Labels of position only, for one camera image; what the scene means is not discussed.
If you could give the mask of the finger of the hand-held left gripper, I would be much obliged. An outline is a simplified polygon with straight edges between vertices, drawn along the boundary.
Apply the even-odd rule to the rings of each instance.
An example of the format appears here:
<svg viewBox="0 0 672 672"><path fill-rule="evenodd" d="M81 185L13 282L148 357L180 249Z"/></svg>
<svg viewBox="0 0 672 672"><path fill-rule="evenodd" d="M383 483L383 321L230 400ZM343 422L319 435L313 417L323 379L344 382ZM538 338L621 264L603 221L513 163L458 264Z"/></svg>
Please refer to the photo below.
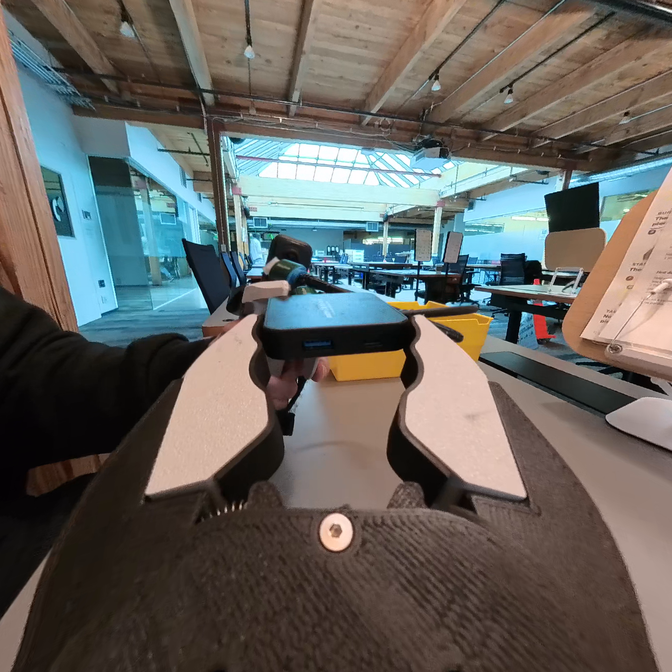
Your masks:
<svg viewBox="0 0 672 672"><path fill-rule="evenodd" d="M241 315L264 315L272 298L290 296L287 281L260 281L245 287L241 299Z"/></svg>

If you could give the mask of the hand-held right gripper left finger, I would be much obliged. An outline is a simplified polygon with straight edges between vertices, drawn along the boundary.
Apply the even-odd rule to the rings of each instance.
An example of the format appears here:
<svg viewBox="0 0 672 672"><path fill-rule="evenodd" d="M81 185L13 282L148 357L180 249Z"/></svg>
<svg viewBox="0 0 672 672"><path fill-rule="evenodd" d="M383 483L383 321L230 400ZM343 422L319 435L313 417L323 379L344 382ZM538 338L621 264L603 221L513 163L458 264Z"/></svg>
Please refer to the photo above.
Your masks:
<svg viewBox="0 0 672 672"><path fill-rule="evenodd" d="M145 494L205 491L246 501L284 457L284 437L267 391L270 372L250 315L216 338L184 375Z"/></svg>

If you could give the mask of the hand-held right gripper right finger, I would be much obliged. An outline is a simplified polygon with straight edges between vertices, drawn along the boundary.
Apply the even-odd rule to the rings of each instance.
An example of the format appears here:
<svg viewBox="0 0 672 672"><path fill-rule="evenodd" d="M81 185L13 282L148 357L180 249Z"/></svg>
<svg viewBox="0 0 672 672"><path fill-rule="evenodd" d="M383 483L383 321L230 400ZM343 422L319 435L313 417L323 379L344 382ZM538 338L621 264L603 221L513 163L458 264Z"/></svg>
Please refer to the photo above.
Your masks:
<svg viewBox="0 0 672 672"><path fill-rule="evenodd" d="M429 507L470 507L473 497L523 503L527 489L489 381L441 325L409 318L404 391L387 459Z"/></svg>

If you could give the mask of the small black adapter hub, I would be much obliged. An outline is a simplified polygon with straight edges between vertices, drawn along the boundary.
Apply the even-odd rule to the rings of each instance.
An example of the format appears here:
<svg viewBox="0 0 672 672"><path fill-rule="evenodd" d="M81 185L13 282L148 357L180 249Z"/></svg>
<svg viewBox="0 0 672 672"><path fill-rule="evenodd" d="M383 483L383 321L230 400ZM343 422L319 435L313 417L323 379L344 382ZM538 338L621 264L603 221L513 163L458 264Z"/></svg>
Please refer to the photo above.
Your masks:
<svg viewBox="0 0 672 672"><path fill-rule="evenodd" d="M266 355L286 361L398 351L414 338L409 317L356 292L271 298L259 328Z"/></svg>

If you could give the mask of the person's left forearm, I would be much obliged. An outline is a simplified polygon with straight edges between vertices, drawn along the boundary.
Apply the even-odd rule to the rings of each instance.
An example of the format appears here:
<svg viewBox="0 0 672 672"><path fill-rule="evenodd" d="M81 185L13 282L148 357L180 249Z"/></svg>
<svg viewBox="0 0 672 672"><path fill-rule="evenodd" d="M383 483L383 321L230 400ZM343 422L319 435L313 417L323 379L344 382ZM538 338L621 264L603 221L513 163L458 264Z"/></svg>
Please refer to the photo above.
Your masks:
<svg viewBox="0 0 672 672"><path fill-rule="evenodd" d="M1 288L1 503L26 494L33 468L113 451L211 342L91 342Z"/></svg>

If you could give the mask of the person's left hand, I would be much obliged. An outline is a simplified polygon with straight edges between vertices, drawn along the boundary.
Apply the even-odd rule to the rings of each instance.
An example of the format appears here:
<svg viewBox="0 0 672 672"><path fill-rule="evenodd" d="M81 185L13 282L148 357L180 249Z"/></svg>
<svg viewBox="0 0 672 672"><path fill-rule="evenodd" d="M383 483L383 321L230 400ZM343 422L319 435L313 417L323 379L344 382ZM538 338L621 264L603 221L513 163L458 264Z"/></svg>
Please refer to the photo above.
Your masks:
<svg viewBox="0 0 672 672"><path fill-rule="evenodd" d="M279 375L271 375L267 384L267 391L276 410L287 408L291 399L298 393L298 378L303 376L304 362L302 360L285 361ZM315 361L313 382L322 381L330 372L329 360L319 357Z"/></svg>

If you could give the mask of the black office chair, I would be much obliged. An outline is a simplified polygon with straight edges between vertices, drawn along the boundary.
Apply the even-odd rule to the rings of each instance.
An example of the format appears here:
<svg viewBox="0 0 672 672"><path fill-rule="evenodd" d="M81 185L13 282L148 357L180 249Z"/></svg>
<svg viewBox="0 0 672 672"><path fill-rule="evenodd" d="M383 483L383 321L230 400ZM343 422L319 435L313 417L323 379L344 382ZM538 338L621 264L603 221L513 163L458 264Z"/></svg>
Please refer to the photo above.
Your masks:
<svg viewBox="0 0 672 672"><path fill-rule="evenodd" d="M187 239L182 239L181 242L189 268L210 314L213 314L230 297L229 274L224 270L223 262L213 246L194 243Z"/></svg>

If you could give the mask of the yellow plastic bin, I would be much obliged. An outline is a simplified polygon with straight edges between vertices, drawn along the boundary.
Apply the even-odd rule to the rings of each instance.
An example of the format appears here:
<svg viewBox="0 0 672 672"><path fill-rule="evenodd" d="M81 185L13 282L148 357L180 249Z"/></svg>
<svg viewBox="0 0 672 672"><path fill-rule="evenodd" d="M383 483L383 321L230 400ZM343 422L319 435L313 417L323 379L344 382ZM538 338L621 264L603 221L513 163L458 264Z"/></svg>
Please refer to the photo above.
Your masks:
<svg viewBox="0 0 672 672"><path fill-rule="evenodd" d="M444 306L429 302L389 303L396 308L429 308ZM357 381L401 378L407 391L423 391L448 380L451 369L458 373L477 370L475 363L487 336L491 318L475 313L453 317L427 318L412 316L415 338L403 350L383 351L349 356L328 357L336 380Z"/></svg>

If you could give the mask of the orange traffic cone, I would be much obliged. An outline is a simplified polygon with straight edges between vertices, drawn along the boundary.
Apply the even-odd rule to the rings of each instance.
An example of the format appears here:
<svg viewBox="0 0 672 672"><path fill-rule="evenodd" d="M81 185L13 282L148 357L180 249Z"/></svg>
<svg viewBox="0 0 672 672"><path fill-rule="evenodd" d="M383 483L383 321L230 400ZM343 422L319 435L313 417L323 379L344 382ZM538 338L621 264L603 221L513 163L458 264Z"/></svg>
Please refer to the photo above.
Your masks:
<svg viewBox="0 0 672 672"><path fill-rule="evenodd" d="M541 285L541 279L539 277L536 277L532 281L534 286L540 286ZM535 307L544 307L544 301L543 300L533 300L531 302L532 306ZM537 313L534 313L533 315L533 328L534 328L534 333L535 333L535 338L539 344L542 343L550 343L553 340L556 339L555 335L555 324L551 324L551 331L549 331L548 323L547 323L547 318L543 315L539 315Z"/></svg>

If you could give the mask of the wooden top office desk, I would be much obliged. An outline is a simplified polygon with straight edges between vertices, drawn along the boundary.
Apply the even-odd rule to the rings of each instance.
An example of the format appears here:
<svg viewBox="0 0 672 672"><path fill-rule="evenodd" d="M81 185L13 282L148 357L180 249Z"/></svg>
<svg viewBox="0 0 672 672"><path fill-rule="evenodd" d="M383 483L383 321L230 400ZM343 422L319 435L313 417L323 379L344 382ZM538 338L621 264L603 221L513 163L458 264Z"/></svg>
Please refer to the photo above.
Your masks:
<svg viewBox="0 0 672 672"><path fill-rule="evenodd" d="M523 315L539 315L562 323L577 298L567 292L550 291L551 288L544 285L477 285L475 291L490 294L491 306L508 315L505 340L517 344Z"/></svg>

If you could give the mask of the ceiling projector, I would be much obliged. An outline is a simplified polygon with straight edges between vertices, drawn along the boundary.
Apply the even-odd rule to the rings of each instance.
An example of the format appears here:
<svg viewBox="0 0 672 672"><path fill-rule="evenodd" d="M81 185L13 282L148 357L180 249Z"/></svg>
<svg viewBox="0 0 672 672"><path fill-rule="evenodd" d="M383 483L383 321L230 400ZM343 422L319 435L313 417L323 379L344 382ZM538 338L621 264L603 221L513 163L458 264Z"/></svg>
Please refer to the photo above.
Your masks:
<svg viewBox="0 0 672 672"><path fill-rule="evenodd" d="M410 168L431 172L434 169L442 169L449 162L451 152L441 141L426 138L418 142L415 151L410 158Z"/></svg>

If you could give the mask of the wooden instruction board stand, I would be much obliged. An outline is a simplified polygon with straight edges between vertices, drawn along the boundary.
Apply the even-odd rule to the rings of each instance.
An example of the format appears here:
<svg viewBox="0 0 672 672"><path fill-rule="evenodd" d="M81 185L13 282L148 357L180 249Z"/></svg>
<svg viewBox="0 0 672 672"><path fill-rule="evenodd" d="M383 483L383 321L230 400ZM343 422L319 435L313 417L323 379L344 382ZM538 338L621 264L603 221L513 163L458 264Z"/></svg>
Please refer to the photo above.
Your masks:
<svg viewBox="0 0 672 672"><path fill-rule="evenodd" d="M664 391L605 420L671 451L671 173L624 215L562 330L578 354L645 376Z"/></svg>

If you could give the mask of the dark framed wall sign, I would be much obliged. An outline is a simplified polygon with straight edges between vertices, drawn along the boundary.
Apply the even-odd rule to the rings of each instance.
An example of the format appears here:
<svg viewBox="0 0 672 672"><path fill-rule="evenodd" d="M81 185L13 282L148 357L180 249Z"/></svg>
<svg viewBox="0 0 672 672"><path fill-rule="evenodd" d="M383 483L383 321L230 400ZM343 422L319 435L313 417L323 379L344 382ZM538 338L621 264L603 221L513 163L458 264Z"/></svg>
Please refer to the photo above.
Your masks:
<svg viewBox="0 0 672 672"><path fill-rule="evenodd" d="M63 178L60 173L44 166L41 166L40 169L56 235L59 237L74 238L75 232L72 227Z"/></svg>

